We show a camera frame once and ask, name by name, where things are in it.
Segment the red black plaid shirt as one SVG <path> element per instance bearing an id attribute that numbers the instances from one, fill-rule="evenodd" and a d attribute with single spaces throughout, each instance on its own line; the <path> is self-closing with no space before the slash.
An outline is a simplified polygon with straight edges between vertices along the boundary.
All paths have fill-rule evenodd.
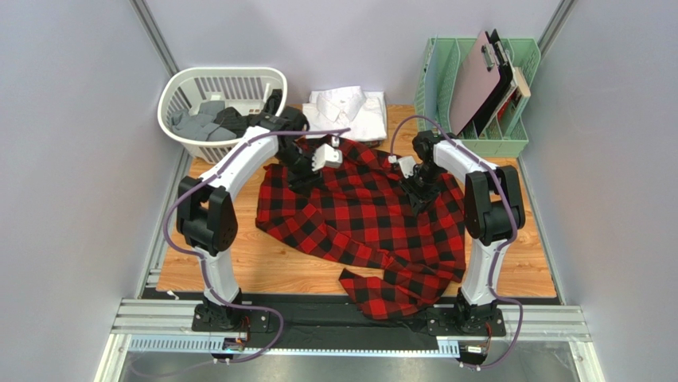
<path id="1" fill-rule="evenodd" d="M 435 304 L 466 270 L 456 179 L 440 176 L 441 194 L 414 214 L 386 152 L 347 139 L 340 149 L 341 166 L 323 169 L 307 196 L 289 189 L 285 166 L 266 166 L 256 227 L 307 255 L 342 263 L 339 282 L 368 318 L 404 318 Z"/>

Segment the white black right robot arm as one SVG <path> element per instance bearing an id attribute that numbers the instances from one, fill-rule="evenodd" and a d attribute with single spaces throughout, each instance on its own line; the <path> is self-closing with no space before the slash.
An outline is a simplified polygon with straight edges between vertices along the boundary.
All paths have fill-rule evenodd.
<path id="1" fill-rule="evenodd" d="M 462 142 L 433 131 L 419 132 L 412 144 L 420 161 L 403 157 L 397 164 L 415 215 L 441 194 L 443 174 L 464 181 L 463 219 L 473 240 L 472 255 L 451 318 L 459 331 L 472 333 L 498 316 L 495 285 L 505 253 L 525 221 L 519 176 L 515 167 L 488 162 Z"/>

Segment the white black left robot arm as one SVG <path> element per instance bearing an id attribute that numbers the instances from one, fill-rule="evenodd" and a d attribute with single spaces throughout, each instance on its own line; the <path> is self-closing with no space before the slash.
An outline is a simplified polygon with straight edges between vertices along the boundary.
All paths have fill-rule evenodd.
<path id="1" fill-rule="evenodd" d="M 213 168 L 180 182 L 174 204 L 177 231 L 201 265 L 205 298 L 221 309 L 242 309 L 231 247 L 239 227 L 234 203 L 247 181 L 271 158 L 283 165 L 283 184 L 295 193 L 309 196 L 322 179 L 313 155 L 297 143 L 308 133 L 307 117 L 299 109 L 285 107 L 281 115 L 260 113 L 254 123 Z"/>

